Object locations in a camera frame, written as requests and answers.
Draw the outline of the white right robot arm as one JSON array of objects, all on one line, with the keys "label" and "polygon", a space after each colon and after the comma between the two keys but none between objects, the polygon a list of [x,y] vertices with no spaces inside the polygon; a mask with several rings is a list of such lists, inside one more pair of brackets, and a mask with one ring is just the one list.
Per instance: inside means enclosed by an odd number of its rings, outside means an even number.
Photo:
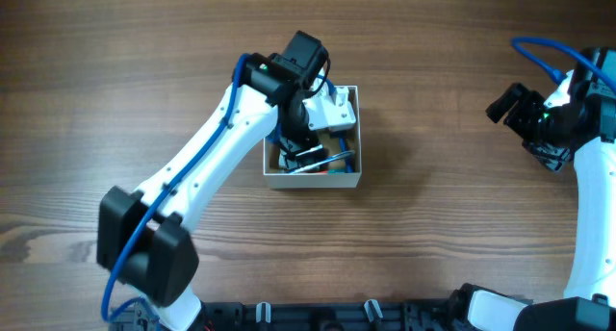
[{"label": "white right robot arm", "polygon": [[615,327],[615,50],[577,51],[547,38],[512,47],[556,84],[543,97],[512,84],[486,110],[551,171],[572,164],[577,177],[574,260],[562,298],[527,303],[473,285],[449,299],[446,322],[475,330],[612,330]]}]

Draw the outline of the Colgate toothpaste tube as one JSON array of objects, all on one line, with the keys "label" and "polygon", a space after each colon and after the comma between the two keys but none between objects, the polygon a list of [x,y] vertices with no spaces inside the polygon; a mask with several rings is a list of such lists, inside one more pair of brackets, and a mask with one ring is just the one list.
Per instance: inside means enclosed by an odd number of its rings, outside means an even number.
[{"label": "Colgate toothpaste tube", "polygon": [[316,174],[348,174],[354,173],[353,169],[328,169],[323,171],[315,172]]}]

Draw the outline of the blue white toothbrush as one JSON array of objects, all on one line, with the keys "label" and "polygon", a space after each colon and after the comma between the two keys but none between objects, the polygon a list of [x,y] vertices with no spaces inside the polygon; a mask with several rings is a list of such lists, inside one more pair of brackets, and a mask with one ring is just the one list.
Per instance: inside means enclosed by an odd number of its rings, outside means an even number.
[{"label": "blue white toothbrush", "polygon": [[[318,145],[296,152],[292,158],[287,159],[287,172],[290,174],[315,173],[315,172],[343,172],[352,173],[354,168],[351,159],[355,156],[355,151],[348,149],[345,141],[340,139],[342,151],[336,154],[329,154],[328,150],[319,143]],[[332,163],[342,161],[343,167],[332,168]]]}]

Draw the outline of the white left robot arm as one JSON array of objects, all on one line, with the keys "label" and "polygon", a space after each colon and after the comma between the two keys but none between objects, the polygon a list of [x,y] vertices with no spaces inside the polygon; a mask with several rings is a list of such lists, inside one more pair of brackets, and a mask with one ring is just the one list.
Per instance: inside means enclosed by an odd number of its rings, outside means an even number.
[{"label": "white left robot arm", "polygon": [[330,69],[322,42],[302,31],[282,53],[243,54],[218,109],[186,145],[134,191],[111,188],[98,211],[98,265],[110,272],[100,315],[113,323],[143,303],[169,330],[193,327],[201,302],[191,282],[199,259],[192,233],[212,199],[261,140],[308,128],[303,101]]}]

